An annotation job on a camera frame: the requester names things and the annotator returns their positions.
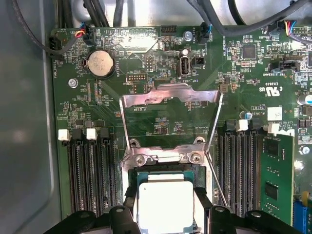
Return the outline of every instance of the memory chip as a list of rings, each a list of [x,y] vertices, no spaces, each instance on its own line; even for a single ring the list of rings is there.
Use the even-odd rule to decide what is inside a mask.
[[[309,56],[308,56],[308,66],[312,67],[312,52],[309,53]]]
[[[243,45],[243,59],[256,59],[255,45]]]
[[[269,196],[270,198],[277,200],[277,192],[278,188],[274,185],[271,185],[269,183],[265,184],[265,194]]]
[[[266,139],[265,150],[266,150],[266,153],[269,155],[278,156],[279,155],[279,141]]]

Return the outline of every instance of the blue connector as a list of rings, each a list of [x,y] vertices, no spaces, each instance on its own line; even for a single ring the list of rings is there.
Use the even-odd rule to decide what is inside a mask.
[[[308,208],[301,201],[293,203],[293,227],[298,231],[308,233]]]

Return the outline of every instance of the capacitor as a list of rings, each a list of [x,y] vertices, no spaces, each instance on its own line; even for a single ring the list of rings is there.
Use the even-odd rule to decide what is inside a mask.
[[[184,34],[183,34],[183,39],[184,39],[185,41],[192,41],[192,40],[193,40],[193,33],[190,32],[190,31],[184,32]]]
[[[95,50],[89,53],[83,65],[93,76],[102,79],[110,77],[116,67],[115,60],[105,50]]]
[[[310,153],[310,148],[306,145],[302,145],[300,148],[299,148],[299,153],[301,155],[307,155],[308,153]]]
[[[247,112],[247,111],[242,111],[241,113],[239,113],[239,117],[241,119],[246,119],[246,120],[251,120],[253,115],[252,113],[250,112]]]
[[[298,97],[297,102],[299,105],[312,105],[312,95],[301,95]]]

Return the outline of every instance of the motherboard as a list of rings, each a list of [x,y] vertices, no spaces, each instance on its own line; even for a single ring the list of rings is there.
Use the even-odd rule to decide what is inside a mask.
[[[66,44],[74,33],[57,29],[52,37]],[[261,209],[291,224],[293,195],[311,190],[311,52],[265,30],[228,38],[204,25],[91,28],[87,42],[79,38],[53,60],[63,218],[123,203],[120,97],[187,84],[223,93],[210,152],[229,208],[240,216]],[[177,98],[132,106],[125,110],[129,138],[141,147],[193,144],[207,138],[213,108]]]

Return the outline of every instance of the cable connector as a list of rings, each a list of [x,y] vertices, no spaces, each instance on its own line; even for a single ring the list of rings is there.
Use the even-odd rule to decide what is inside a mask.
[[[266,27],[265,33],[268,35],[272,35],[275,33],[281,33],[285,31],[285,22],[284,21],[277,21],[269,26]]]

